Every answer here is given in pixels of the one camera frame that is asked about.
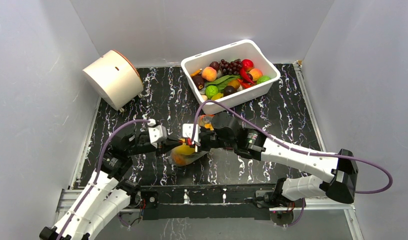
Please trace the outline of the clear zip top bag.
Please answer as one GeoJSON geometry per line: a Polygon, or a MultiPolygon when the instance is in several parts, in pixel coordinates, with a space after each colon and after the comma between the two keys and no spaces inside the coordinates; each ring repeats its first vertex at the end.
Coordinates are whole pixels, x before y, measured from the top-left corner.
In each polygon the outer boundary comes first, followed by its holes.
{"type": "MultiPolygon", "coordinates": [[[[213,114],[203,114],[203,115],[200,115],[199,116],[199,118],[198,118],[198,122],[197,122],[197,124],[200,126],[200,127],[203,127],[203,128],[205,128],[205,129],[209,129],[209,130],[213,130],[214,128],[213,128],[213,126],[211,125],[211,120],[212,120],[212,118],[214,117],[214,115],[213,114]]],[[[187,145],[186,143],[185,143],[185,139],[184,138],[181,138],[180,139],[180,142],[181,142],[181,145],[187,145]]],[[[204,157],[204,156],[206,156],[207,154],[208,154],[208,151],[199,151],[199,149],[195,146],[195,145],[189,145],[191,148],[194,148],[195,149],[195,153],[194,154],[191,154],[191,155],[193,155],[194,157],[195,157],[195,161],[197,161],[198,159],[200,159],[200,158],[202,158],[202,157],[204,157]]]]}

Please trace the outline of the orange toy pineapple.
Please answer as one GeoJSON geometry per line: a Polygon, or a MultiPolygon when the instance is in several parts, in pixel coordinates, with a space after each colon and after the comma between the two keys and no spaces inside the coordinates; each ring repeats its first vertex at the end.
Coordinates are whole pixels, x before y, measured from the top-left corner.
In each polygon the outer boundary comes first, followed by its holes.
{"type": "Polygon", "coordinates": [[[172,153],[170,155],[170,163],[174,166],[184,167],[192,164],[196,158],[193,155],[185,155],[180,153],[172,153]]]}

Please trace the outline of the yellow banana bunch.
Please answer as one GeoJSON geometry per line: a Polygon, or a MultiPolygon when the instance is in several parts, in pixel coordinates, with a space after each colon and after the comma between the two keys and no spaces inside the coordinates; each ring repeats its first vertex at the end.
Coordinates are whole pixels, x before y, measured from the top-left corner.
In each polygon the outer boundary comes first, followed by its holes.
{"type": "Polygon", "coordinates": [[[189,156],[195,153],[195,149],[193,147],[190,147],[189,145],[182,144],[175,147],[172,152],[176,155],[189,156]]]}

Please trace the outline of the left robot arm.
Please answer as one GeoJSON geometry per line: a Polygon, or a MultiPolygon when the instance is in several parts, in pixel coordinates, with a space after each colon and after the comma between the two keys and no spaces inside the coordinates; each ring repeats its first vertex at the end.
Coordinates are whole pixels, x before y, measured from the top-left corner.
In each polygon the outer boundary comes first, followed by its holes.
{"type": "Polygon", "coordinates": [[[146,153],[161,155],[179,145],[169,139],[164,126],[147,121],[148,129],[118,136],[105,142],[87,186],[66,214],[52,227],[44,227],[41,240],[93,240],[122,209],[136,208],[141,194],[136,183],[125,179],[131,157],[146,153]]]}

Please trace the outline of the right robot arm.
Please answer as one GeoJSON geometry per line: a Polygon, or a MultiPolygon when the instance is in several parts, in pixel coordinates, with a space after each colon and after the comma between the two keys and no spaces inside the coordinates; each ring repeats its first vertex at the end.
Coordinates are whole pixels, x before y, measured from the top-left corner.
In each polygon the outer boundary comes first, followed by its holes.
{"type": "Polygon", "coordinates": [[[312,197],[327,197],[342,204],[355,201],[359,169],[349,150],[330,153],[284,142],[255,126],[243,127],[226,112],[217,113],[207,127],[197,129],[199,150],[227,149],[243,159],[281,164],[308,174],[279,179],[267,203],[287,207],[312,197]]]}

